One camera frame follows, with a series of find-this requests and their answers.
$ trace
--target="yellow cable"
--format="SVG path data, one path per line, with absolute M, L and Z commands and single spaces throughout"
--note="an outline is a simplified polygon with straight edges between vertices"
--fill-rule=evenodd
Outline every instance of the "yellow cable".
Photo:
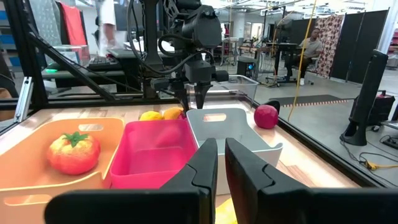
M 383 169 L 398 168 L 398 165 L 389 165 L 389 166 L 386 166 L 386 165 L 375 164 L 375 163 L 373 163 L 373 162 L 368 162 L 368 161 L 366 161 L 365 164 L 366 164 L 366 167 L 367 167 L 368 169 L 371 169 L 371 170 L 377 170 L 377 169 L 382 169 L 382 168 L 383 168 Z
M 308 37 L 308 33 L 310 32 L 310 26 L 311 26 L 311 22 L 312 22 L 312 16 L 313 16 L 313 12 L 315 11 L 315 6 L 317 5 L 317 0 L 314 1 L 313 3 L 313 7 L 312 7 L 312 12 L 311 12 L 311 17 L 310 20 L 308 22 L 308 26 L 307 26 L 307 31 L 305 33 L 305 37 L 304 37 L 304 43 L 303 43 L 303 49 L 301 50 L 301 57 L 300 57 L 300 65 L 298 66 L 298 74 L 297 74 L 297 87 L 296 87 L 296 94 L 294 96 L 294 101 L 293 101 L 293 107 L 290 110 L 289 116 L 287 117 L 287 122 L 290 122 L 290 117 L 293 113 L 293 110 L 296 106 L 296 101 L 297 101 L 297 96 L 299 95 L 299 89 L 300 89 L 300 76 L 301 76 L 301 65 L 303 63 L 303 56 L 304 56 L 304 50 L 307 44 L 307 37 Z

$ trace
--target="patterned curtain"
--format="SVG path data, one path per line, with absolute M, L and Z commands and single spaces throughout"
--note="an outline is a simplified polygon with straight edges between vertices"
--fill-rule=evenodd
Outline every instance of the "patterned curtain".
M 342 22 L 343 15 L 339 15 L 319 18 L 315 24 L 315 27 L 320 29 L 320 40 L 323 44 L 323 51 L 319 56 L 315 72 L 322 77 L 329 77 L 340 36 Z

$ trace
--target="power strip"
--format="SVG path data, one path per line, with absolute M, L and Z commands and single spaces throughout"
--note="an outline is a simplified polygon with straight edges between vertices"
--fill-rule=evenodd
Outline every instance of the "power strip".
M 395 140 L 387 139 L 383 141 L 383 144 L 398 150 L 398 142 Z

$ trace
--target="tomato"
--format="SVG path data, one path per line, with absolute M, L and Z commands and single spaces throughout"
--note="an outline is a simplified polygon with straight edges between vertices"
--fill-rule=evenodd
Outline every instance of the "tomato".
M 63 134 L 47 151 L 50 165 L 64 174 L 79 175 L 97 164 L 100 143 L 88 134 Z

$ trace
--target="orange bin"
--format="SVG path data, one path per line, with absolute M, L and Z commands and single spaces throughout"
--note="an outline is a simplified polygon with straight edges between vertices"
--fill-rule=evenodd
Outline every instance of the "orange bin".
M 123 129 L 119 118 L 52 121 L 0 155 L 0 223 L 43 224 L 45 206 L 54 196 L 69 190 L 109 188 L 109 168 Z M 75 131 L 99 141 L 98 164 L 82 175 L 61 174 L 48 164 L 47 149 L 63 133 Z

